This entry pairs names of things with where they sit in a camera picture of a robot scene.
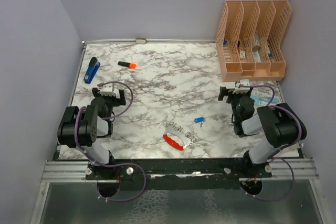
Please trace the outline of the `blue tagged key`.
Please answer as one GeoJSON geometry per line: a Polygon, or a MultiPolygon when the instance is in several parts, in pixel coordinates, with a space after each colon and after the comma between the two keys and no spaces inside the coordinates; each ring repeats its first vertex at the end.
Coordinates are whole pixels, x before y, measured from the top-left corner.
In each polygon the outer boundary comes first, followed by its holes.
{"type": "Polygon", "coordinates": [[[200,127],[202,127],[202,126],[203,126],[203,123],[205,122],[205,118],[204,118],[204,117],[198,117],[198,118],[195,118],[195,119],[194,119],[194,122],[197,123],[197,124],[199,124],[200,127]]]}

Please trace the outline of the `red handled keyring with rings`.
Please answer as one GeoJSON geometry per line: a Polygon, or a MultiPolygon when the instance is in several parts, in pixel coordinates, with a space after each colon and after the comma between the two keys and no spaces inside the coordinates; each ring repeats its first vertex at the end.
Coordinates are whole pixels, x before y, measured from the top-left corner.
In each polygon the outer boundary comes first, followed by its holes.
{"type": "Polygon", "coordinates": [[[163,139],[169,146],[178,151],[184,151],[187,147],[191,147],[196,142],[192,128],[181,126],[173,122],[166,123],[163,139]]]}

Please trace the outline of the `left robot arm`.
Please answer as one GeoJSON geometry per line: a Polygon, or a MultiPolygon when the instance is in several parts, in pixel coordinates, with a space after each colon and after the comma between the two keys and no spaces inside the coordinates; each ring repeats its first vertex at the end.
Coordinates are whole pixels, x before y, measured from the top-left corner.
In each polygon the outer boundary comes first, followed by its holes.
{"type": "Polygon", "coordinates": [[[102,146],[100,138],[110,137],[113,132],[113,108],[125,106],[125,92],[114,92],[114,87],[93,88],[93,100],[84,109],[66,107],[60,121],[57,139],[59,144],[75,148],[89,158],[91,166],[98,166],[104,179],[115,175],[116,166],[109,150],[102,146]]]}

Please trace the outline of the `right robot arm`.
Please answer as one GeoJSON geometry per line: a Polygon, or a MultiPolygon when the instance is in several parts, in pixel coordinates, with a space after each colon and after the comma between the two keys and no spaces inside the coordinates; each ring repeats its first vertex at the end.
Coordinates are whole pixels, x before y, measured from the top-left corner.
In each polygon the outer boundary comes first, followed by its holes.
{"type": "Polygon", "coordinates": [[[246,177],[254,177],[269,159],[307,137],[306,126],[287,103],[268,103],[255,109],[255,101],[250,97],[254,87],[242,84],[233,89],[220,87],[218,96],[219,101],[226,97],[226,102],[232,107],[232,124],[236,135],[265,135],[243,155],[241,171],[246,177]]]}

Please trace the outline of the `light blue packaged item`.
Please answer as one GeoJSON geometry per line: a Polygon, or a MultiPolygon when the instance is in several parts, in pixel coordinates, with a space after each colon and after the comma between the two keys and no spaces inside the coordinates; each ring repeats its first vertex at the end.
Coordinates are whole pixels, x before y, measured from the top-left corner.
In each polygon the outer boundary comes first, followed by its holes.
{"type": "Polygon", "coordinates": [[[267,105],[271,97],[265,96],[262,93],[252,93],[250,97],[255,101],[255,105],[267,105]]]}

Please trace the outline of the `orange black highlighter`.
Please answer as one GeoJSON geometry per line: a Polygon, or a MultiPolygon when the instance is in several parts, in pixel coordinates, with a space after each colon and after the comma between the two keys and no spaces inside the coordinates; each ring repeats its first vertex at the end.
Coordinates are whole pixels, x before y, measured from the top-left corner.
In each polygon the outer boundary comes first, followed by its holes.
{"type": "Polygon", "coordinates": [[[118,61],[118,66],[127,67],[131,69],[135,69],[137,67],[135,63],[124,62],[124,61],[118,61]]]}

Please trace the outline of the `blue stapler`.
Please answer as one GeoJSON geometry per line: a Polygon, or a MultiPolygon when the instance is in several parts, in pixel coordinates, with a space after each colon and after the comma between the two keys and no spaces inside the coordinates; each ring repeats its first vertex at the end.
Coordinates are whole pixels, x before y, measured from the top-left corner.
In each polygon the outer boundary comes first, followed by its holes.
{"type": "Polygon", "coordinates": [[[98,61],[98,59],[96,57],[92,57],[90,59],[87,71],[86,71],[84,79],[83,79],[85,84],[90,84],[92,82],[92,80],[95,77],[99,67],[100,67],[100,62],[98,61]]]}

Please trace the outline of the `peach desk file organizer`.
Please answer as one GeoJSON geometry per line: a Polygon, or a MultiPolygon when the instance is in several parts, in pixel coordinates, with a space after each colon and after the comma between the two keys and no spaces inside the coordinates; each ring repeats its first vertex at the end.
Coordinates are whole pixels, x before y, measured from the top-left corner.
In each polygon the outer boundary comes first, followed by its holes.
{"type": "Polygon", "coordinates": [[[222,80],[280,81],[280,46],[291,16],[287,0],[225,1],[216,34],[222,80]]]}

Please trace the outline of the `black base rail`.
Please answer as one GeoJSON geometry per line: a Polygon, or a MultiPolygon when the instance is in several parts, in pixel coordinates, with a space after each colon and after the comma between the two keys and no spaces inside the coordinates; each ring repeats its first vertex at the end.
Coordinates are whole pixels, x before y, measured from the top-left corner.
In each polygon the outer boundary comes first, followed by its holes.
{"type": "Polygon", "coordinates": [[[115,168],[91,167],[86,180],[121,190],[238,189],[241,179],[270,178],[265,164],[243,158],[115,159],[115,168]]]}

